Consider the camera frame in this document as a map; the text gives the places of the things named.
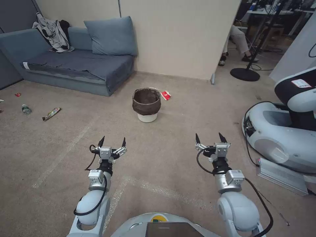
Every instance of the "white label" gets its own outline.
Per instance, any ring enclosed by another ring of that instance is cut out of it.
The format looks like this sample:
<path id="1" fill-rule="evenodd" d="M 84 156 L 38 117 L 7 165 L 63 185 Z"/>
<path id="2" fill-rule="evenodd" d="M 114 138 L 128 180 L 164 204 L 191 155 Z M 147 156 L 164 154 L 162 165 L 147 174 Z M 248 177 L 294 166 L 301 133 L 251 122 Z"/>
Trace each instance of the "white label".
<path id="1" fill-rule="evenodd" d="M 308 84 L 306 81 L 304 81 L 303 79 L 297 79 L 292 81 L 292 83 L 297 86 L 298 88 L 308 88 L 308 87 L 312 87 L 310 84 Z"/>
<path id="2" fill-rule="evenodd" d="M 30 69 L 26 62 L 23 62 L 23 66 L 25 67 L 25 69 Z"/>

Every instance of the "gray carpet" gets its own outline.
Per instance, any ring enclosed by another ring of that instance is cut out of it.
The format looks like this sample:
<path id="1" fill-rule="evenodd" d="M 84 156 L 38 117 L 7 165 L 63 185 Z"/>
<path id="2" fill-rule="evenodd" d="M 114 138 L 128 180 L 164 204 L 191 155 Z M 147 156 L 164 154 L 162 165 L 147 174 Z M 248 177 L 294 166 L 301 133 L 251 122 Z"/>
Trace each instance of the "gray carpet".
<path id="1" fill-rule="evenodd" d="M 260 100 L 278 101 L 273 81 L 268 72 L 262 72 L 258 82 L 239 81 L 229 69 L 218 68 L 215 86 L 207 80 L 135 73 L 111 97 L 27 81 L 0 91 L 5 100 L 0 103 L 1 235 L 66 236 L 73 209 L 88 191 L 84 168 L 92 159 L 89 145 L 105 135 L 104 145 L 112 147 L 119 147 L 126 137 L 128 152 L 113 167 L 110 193 L 122 192 L 104 236 L 130 217 L 156 211 L 181 215 L 226 236 L 215 209 L 215 180 L 199 168 L 194 149 L 195 133 L 202 143 L 212 145 L 221 132 L 232 143 L 230 166 L 243 170 L 278 210 L 268 204 L 275 220 L 268 236 L 314 236 L 316 198 L 301 197 L 257 177 L 245 150 L 241 119 Z M 131 106 L 134 90 L 143 87 L 171 94 L 169 101 L 162 100 L 157 120 L 149 124 L 139 121 Z M 33 112 L 24 115 L 22 104 Z M 62 110 L 42 121 L 55 107 Z M 212 169 L 206 158 L 201 163 Z M 242 187 L 266 227 L 269 218 L 255 192 L 247 183 Z"/>

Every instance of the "person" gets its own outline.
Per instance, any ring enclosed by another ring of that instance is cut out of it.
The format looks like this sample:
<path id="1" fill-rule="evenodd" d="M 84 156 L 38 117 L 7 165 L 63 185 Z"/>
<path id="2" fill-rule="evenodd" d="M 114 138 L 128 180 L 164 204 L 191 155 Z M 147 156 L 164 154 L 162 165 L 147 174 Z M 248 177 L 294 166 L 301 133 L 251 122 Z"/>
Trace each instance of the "person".
<path id="1" fill-rule="evenodd" d="M 249 48 L 248 48 L 248 44 L 246 41 L 246 36 L 245 34 L 238 29 L 237 26 L 232 25 L 230 32 L 228 34 L 228 37 L 226 39 L 225 45 L 224 45 L 224 50 L 221 56 L 221 59 L 218 63 L 218 66 L 224 66 L 225 65 L 225 61 L 226 61 L 226 55 L 227 55 L 227 50 L 228 50 L 228 39 L 229 37 L 232 38 L 233 42 L 236 44 L 236 48 L 239 51 L 240 54 L 243 54 L 244 57 L 242 58 L 242 61 L 244 62 L 250 62 L 250 59 L 252 57 Z M 257 58 L 255 58 L 255 60 L 253 61 L 254 63 L 257 63 L 259 60 Z"/>

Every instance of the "snack wrapper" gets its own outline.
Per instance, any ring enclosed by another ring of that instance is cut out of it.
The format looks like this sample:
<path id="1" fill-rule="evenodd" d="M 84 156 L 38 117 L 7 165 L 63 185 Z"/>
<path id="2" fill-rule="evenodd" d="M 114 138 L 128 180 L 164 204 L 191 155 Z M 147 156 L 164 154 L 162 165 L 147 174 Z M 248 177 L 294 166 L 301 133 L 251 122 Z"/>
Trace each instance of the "snack wrapper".
<path id="1" fill-rule="evenodd" d="M 61 108 L 54 108 L 45 117 L 42 117 L 43 121 L 49 120 L 51 117 L 53 117 L 55 114 L 57 114 L 60 110 L 61 110 Z"/>
<path id="2" fill-rule="evenodd" d="M 162 97 L 163 97 L 165 100 L 169 100 L 170 97 L 171 97 L 171 95 L 169 94 L 168 91 L 163 91 L 163 92 L 161 92 L 161 95 L 162 95 Z"/>

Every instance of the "beige wall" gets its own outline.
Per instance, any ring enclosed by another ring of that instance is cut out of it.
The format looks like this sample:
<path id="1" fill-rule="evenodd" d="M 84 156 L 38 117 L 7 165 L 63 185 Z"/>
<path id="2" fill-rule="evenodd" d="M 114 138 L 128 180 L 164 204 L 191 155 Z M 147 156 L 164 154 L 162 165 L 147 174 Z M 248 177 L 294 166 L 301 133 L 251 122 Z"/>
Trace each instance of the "beige wall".
<path id="1" fill-rule="evenodd" d="M 37 0 L 44 15 L 84 27 L 119 17 L 117 0 Z M 240 0 L 120 0 L 132 17 L 139 56 L 135 69 L 209 79 L 217 67 Z"/>
<path id="2" fill-rule="evenodd" d="M 85 27 L 84 20 L 119 17 L 117 0 L 36 0 L 43 16 L 66 20 L 71 26 Z"/>

